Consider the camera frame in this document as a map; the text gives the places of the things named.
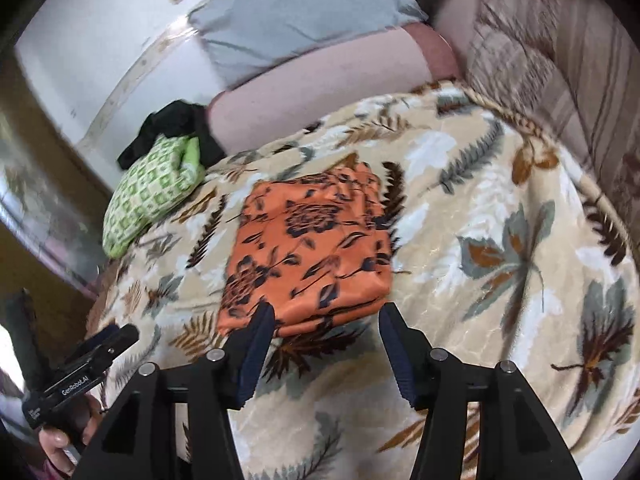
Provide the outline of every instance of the black cloth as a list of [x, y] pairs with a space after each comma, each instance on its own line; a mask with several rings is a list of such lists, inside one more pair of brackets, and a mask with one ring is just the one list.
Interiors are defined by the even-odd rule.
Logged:
[[138, 136], [118, 157], [118, 165], [128, 170], [134, 162], [151, 151], [159, 135], [198, 137], [200, 163], [209, 168], [226, 157], [225, 150], [211, 137], [204, 106], [174, 101], [142, 123]]

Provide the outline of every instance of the white wall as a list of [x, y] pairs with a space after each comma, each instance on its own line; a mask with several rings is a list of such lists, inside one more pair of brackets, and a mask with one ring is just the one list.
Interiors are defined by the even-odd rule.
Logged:
[[[47, 0], [17, 42], [16, 53], [43, 109], [76, 145], [140, 55], [171, 23], [203, 0]], [[181, 44], [130, 95], [111, 120], [113, 142], [81, 153], [105, 183], [119, 179], [115, 157], [142, 120], [168, 102], [205, 104], [222, 88], [193, 39]]]

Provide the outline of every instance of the pink cushion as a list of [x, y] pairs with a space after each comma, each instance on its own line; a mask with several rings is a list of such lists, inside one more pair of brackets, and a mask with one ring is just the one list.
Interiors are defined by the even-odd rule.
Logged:
[[449, 45], [421, 23], [332, 45], [216, 96], [209, 127], [231, 155], [281, 139], [360, 99], [459, 77]]

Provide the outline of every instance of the bed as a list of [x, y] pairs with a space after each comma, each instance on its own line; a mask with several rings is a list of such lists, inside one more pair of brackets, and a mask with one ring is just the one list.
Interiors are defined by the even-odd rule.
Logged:
[[[599, 0], [476, 1], [466, 38], [441, 30], [468, 86], [357, 97], [230, 156], [132, 245], [92, 327], [134, 322], [141, 332], [96, 391], [105, 406], [143, 362], [173, 367], [223, 343], [215, 323], [233, 272], [226, 261], [253, 186], [356, 154], [383, 182], [387, 204], [401, 204], [390, 299], [409, 324], [466, 362], [514, 360], [584, 477], [617, 474], [640, 436], [640, 163], [630, 133], [640, 94], [632, 75], [628, 84], [616, 76], [636, 68], [638, 51]], [[593, 39], [603, 31], [606, 45]], [[602, 76], [589, 77], [594, 70]], [[178, 414], [187, 458], [186, 410]], [[248, 478], [400, 480], [425, 415], [399, 397], [369, 317], [274, 340], [255, 398], [231, 421]], [[465, 479], [478, 428], [470, 406]]]

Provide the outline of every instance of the brown striped fabric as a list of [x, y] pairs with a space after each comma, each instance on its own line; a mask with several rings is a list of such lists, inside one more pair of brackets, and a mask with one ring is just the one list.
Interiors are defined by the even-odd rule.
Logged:
[[466, 78], [555, 132], [638, 246], [640, 52], [603, 1], [481, 0]]

